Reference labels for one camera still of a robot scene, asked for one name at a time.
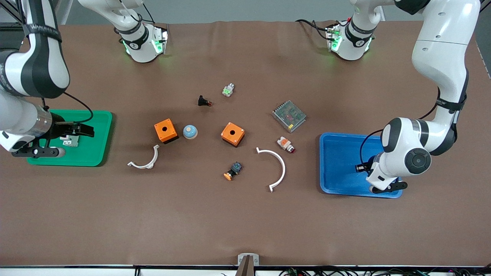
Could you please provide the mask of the white red circuit breaker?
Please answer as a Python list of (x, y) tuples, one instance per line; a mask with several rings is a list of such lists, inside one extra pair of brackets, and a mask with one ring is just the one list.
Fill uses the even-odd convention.
[(79, 136), (72, 133), (60, 136), (59, 139), (61, 140), (62, 145), (66, 147), (78, 147), (79, 145)]

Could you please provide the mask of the green plastic tray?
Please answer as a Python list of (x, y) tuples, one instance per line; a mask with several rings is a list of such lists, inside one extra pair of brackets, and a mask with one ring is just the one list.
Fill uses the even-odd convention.
[(65, 150), (65, 155), (59, 158), (28, 158), (28, 164), (48, 166), (81, 166), (95, 167), (104, 159), (105, 149), (108, 143), (113, 115), (109, 111), (95, 110), (94, 116), (86, 124), (94, 128), (93, 138), (80, 136), (76, 147), (63, 144), (63, 140), (57, 138), (50, 141), (51, 147), (60, 147)]

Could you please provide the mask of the blue plastic tray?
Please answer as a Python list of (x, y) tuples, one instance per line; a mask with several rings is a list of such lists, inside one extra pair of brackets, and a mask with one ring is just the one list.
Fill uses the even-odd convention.
[(361, 164), (359, 149), (366, 136), (351, 133), (323, 133), (319, 138), (320, 188), (326, 194), (398, 199), (403, 191), (374, 194), (365, 172), (357, 172)]

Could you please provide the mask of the orange push button box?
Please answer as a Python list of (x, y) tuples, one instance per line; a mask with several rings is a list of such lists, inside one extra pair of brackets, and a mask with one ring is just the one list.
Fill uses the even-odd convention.
[(244, 134), (245, 132), (243, 128), (233, 124), (232, 122), (228, 122), (221, 132), (221, 138), (226, 143), (237, 148), (243, 140)]
[(170, 118), (158, 122), (154, 125), (158, 139), (163, 144), (168, 144), (174, 140), (179, 139), (178, 132), (176, 131), (173, 122)]

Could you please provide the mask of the orange white indicator lamp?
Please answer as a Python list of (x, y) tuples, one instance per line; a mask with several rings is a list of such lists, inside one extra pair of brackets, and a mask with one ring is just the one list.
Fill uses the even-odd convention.
[(296, 152), (296, 149), (295, 147), (293, 147), (292, 143), (290, 140), (288, 140), (287, 138), (281, 136), (278, 140), (277, 140), (277, 144), (285, 151), (287, 151), (288, 153), (295, 153)]

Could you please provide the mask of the metal mesh power supply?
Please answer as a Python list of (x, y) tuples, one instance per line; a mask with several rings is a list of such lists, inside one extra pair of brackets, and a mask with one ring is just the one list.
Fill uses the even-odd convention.
[(290, 100), (273, 110), (272, 116), (288, 133), (293, 133), (307, 119), (305, 113)]

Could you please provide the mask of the orange black emergency button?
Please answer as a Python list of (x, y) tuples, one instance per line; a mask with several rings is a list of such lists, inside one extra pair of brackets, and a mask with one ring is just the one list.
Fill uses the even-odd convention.
[(240, 174), (240, 171), (242, 170), (242, 165), (236, 161), (235, 163), (232, 164), (231, 168), (223, 174), (223, 176), (229, 180), (232, 181), (235, 176)]

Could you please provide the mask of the brown table mat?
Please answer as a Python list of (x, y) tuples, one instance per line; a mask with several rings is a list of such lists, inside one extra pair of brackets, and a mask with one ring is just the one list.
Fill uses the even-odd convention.
[[(434, 104), (437, 86), (412, 65), (421, 26), (384, 21), (365, 56), (346, 62), (301, 23), (173, 25), (166, 54), (147, 64), (112, 26), (60, 26), (68, 92), (113, 114), (112, 140), (93, 168), (33, 166), (0, 149), (0, 265), (222, 265), (240, 253), (267, 265), (491, 263), (491, 80), (475, 39), (458, 141), (407, 177), (400, 198), (319, 187), (322, 133), (365, 136)], [(213, 105), (198, 106), (200, 95)], [(289, 100), (307, 116), (293, 133), (272, 116)], [(179, 139), (163, 144), (154, 125), (168, 118)], [(228, 122), (244, 129), (237, 148), (221, 138)], [(153, 168), (127, 166), (149, 163), (155, 145)], [(286, 164), (272, 193), (280, 162), (256, 147)]]

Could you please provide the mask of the grey table edge clamp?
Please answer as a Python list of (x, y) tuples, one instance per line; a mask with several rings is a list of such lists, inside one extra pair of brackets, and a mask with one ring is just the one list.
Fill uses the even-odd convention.
[(256, 276), (256, 267), (260, 265), (256, 253), (241, 253), (238, 255), (238, 267), (235, 276)]

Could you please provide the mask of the small white curved bracket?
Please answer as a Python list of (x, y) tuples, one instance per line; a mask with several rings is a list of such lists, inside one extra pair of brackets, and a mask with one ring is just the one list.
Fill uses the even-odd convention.
[(149, 163), (145, 164), (145, 165), (137, 165), (135, 164), (133, 161), (130, 161), (127, 166), (129, 167), (134, 167), (134, 168), (138, 168), (138, 169), (151, 169), (154, 167), (154, 164), (155, 162), (157, 161), (158, 159), (158, 149), (160, 148), (159, 145), (155, 145), (153, 147), (153, 157), (151, 159), (151, 161), (149, 161)]

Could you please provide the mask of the large white curved bracket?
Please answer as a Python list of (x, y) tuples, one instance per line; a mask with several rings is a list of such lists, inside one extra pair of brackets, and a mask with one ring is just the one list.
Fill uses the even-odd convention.
[(284, 159), (279, 154), (277, 154), (276, 152), (274, 152), (272, 150), (260, 149), (259, 147), (256, 147), (256, 152), (257, 152), (257, 154), (272, 155), (280, 162), (280, 165), (281, 165), (280, 178), (276, 182), (269, 185), (269, 191), (272, 193), (272, 192), (274, 192), (275, 187), (277, 187), (284, 180), (284, 177), (286, 175), (286, 164), (284, 162)]

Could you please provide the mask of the aluminium frame profile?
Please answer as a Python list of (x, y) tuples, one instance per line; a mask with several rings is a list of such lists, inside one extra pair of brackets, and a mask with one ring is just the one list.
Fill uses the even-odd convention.
[(0, 0), (0, 23), (21, 23), (17, 0)]

